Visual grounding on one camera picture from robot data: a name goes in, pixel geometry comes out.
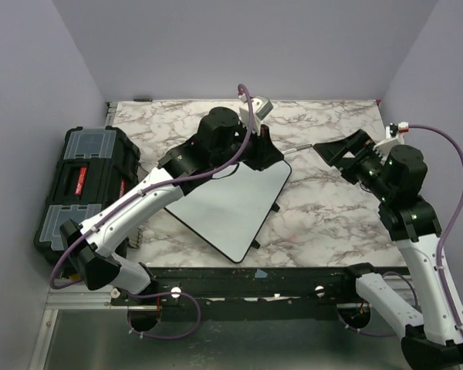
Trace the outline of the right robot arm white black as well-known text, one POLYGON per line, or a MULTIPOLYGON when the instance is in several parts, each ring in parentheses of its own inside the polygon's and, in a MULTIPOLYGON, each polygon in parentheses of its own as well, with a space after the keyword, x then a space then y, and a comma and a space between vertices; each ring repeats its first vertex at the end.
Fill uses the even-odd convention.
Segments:
POLYGON ((348 268, 341 296, 361 298, 391 326, 412 369, 463 365, 463 305, 444 255, 438 216, 421 195, 428 167, 420 150, 395 133, 375 143, 363 130, 313 149, 351 184, 363 184, 380 202, 379 218, 410 272, 418 305, 412 307, 369 264, 348 268))

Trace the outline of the red capped whiteboard marker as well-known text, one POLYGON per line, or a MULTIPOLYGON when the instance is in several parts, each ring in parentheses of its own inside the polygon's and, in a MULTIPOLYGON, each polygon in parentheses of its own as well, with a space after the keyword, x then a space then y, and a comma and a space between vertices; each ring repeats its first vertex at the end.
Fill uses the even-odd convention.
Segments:
POLYGON ((296 152, 299 152, 299 151, 302 151, 302 150, 309 150, 309 149, 312 149, 312 148, 313 148, 312 144, 305 144, 305 145, 301 145, 301 146, 297 146, 297 147, 287 149, 287 150, 283 151, 282 153, 283 153, 283 155, 288 155, 288 154, 291 154, 291 153, 296 153, 296 152))

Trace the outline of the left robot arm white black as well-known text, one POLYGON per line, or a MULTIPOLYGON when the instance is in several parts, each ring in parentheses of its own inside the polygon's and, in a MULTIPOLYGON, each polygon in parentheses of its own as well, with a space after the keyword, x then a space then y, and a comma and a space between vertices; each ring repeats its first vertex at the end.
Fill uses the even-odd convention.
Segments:
POLYGON ((211 109, 197 132, 168 150, 132 190, 81 223, 68 219, 60 226, 64 253, 59 262, 70 261, 91 291, 113 285, 129 292, 138 304, 150 303, 156 293, 152 274, 116 249, 135 227, 227 167, 243 163, 263 171, 282 161, 282 152, 262 122, 268 114, 257 105, 238 112, 223 106, 211 109))

